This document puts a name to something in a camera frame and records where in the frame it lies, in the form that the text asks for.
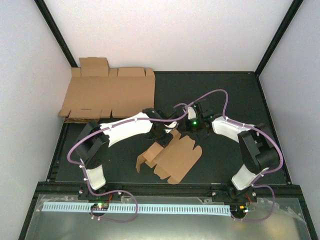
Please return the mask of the brown cardboard box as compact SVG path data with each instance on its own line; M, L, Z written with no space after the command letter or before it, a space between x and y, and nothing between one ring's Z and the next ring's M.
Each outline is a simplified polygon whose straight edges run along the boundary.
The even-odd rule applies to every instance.
M154 142L136 160L136 170L139 173L141 165L146 164L160 179L167 179L171 185L182 181L191 168L202 156L202 148L188 135L182 136L177 130L169 133L173 139L166 147Z

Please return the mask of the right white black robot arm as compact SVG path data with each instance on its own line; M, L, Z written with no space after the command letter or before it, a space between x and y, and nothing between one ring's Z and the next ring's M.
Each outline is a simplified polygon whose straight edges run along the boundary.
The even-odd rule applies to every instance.
M199 103L184 105L182 109L186 113L184 119L186 132L213 132L239 144L243 164L231 178L233 185L227 189L230 200L240 201L246 195L245 189L258 177L280 165L281 152L275 146L267 125L237 122L227 116L213 114L211 110L204 111Z

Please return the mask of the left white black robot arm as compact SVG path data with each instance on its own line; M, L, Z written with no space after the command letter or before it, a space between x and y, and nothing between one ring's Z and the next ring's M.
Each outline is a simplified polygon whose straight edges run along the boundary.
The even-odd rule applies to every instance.
M84 181L89 184L89 193L97 200L103 199L108 192L102 164L92 166L90 163L103 145L108 148L114 144L136 135L146 135L166 147L172 139L169 136L179 125L182 116L166 116L154 108L145 108L134 116L109 122L89 122L80 133L75 145L67 154L71 162L73 152L79 156L79 165L84 173Z

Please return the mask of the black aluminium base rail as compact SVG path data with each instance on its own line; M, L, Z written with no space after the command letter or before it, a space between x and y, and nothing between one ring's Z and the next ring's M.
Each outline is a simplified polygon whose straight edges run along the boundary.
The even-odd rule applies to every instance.
M75 195L79 200L106 200L101 194L115 191L114 195L122 196L120 191L127 191L135 197L200 197L211 198L216 202L244 202L248 195L252 201L256 198L270 198L271 191L266 188L236 190L230 184L160 184L160 183L108 183L106 186L90 193L86 183L81 182L39 182L34 197L39 195Z

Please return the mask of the right black frame post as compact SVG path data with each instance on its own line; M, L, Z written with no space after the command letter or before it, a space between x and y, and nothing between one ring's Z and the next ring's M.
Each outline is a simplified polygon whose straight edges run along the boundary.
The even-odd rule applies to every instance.
M282 37L284 36L286 30L290 26L292 20L294 19L303 2L304 0L293 0L290 4L266 51L264 52L256 70L254 71L256 77L259 77L265 69L267 63L269 62L271 56L276 50L278 44L280 43Z

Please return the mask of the black frame post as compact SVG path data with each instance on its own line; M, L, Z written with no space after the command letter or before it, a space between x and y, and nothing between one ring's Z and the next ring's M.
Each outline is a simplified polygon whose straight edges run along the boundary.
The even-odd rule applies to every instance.
M303 2L304 0L293 0L290 4L266 51L264 52L256 70L254 71L256 77L259 77L265 69L267 63L269 62L271 56L276 50L278 44L280 43L282 37L284 36L286 30L290 26L292 20L294 19Z
M76 63L75 58L73 57L58 25L56 24L47 4L44 0L34 0L38 10L40 11L44 21L46 22L47 26L49 27L52 35L54 36L56 42L58 43L60 49L62 50L66 60L68 61L69 65L72 68L77 68L78 65Z

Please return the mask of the left black frame post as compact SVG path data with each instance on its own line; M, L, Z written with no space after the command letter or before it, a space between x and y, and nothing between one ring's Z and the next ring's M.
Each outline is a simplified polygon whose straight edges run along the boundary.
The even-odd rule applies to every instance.
M68 61L69 65L72 68L77 68L78 65L76 63L75 58L73 57L58 25L56 24L47 4L44 0L34 0L38 10L40 11L44 21L46 22L47 26L49 27L52 35L54 36L56 42L58 43L60 49L62 50L66 60Z

